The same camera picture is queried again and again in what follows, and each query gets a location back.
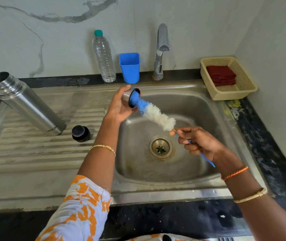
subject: green leaf in drain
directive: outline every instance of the green leaf in drain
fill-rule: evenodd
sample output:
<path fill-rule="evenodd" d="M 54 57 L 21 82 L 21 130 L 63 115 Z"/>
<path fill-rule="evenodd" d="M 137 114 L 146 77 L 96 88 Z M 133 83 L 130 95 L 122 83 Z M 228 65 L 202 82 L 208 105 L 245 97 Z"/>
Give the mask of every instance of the green leaf in drain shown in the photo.
<path fill-rule="evenodd" d="M 161 154 L 163 154 L 163 153 L 166 152 L 165 149 L 163 149 L 163 148 L 161 148 L 161 147 L 157 147 L 157 150 L 158 150 Z"/>

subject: chrome tap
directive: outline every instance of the chrome tap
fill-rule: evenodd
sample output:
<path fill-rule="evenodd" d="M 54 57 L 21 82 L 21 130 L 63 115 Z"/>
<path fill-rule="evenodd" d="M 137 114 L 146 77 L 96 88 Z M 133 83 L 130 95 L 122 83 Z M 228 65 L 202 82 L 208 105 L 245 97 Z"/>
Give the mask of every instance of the chrome tap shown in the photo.
<path fill-rule="evenodd" d="M 163 78 L 162 56 L 164 51 L 169 51 L 169 37 L 167 35 L 166 24 L 160 24 L 157 30 L 157 54 L 154 62 L 153 79 L 160 80 Z"/>

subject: person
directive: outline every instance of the person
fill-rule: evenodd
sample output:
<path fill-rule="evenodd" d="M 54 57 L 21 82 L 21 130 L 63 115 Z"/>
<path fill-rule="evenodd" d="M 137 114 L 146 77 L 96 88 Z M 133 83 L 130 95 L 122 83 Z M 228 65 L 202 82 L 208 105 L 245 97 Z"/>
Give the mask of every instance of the person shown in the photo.
<path fill-rule="evenodd" d="M 135 110 L 123 105 L 121 97 L 130 85 L 114 95 L 102 121 L 94 146 L 85 157 L 63 203 L 49 219 L 36 241 L 97 241 L 109 212 L 118 133 L 121 122 Z M 262 189 L 237 156 L 201 127 L 176 129 L 179 143 L 193 155 L 201 152 L 213 161 L 256 240 L 286 240 L 286 211 Z M 172 238 L 173 234 L 141 236 L 135 241 Z"/>

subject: person's left hand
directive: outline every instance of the person's left hand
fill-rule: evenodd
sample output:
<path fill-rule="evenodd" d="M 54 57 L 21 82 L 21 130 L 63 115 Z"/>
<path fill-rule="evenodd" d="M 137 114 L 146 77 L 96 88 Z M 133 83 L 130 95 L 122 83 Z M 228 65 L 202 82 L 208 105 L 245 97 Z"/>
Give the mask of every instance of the person's left hand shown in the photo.
<path fill-rule="evenodd" d="M 117 91 L 114 95 L 111 104 L 108 108 L 107 117 L 115 117 L 118 123 L 123 122 L 126 118 L 128 118 L 131 113 L 136 112 L 137 108 L 130 108 L 129 105 L 125 105 L 122 103 L 121 98 L 125 91 L 128 91 L 131 88 L 131 85 L 126 85 Z"/>

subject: white bristles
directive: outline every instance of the white bristles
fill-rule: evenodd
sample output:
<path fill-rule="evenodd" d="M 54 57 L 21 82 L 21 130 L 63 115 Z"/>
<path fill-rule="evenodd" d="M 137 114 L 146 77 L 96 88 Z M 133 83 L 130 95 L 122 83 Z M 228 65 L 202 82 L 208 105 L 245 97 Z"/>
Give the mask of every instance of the white bristles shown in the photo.
<path fill-rule="evenodd" d="M 156 122 L 163 128 L 164 131 L 171 131 L 174 128 L 175 119 L 173 117 L 168 117 L 167 115 L 161 113 L 161 110 L 152 103 L 149 103 L 146 106 L 143 116 L 147 117 L 153 122 Z"/>

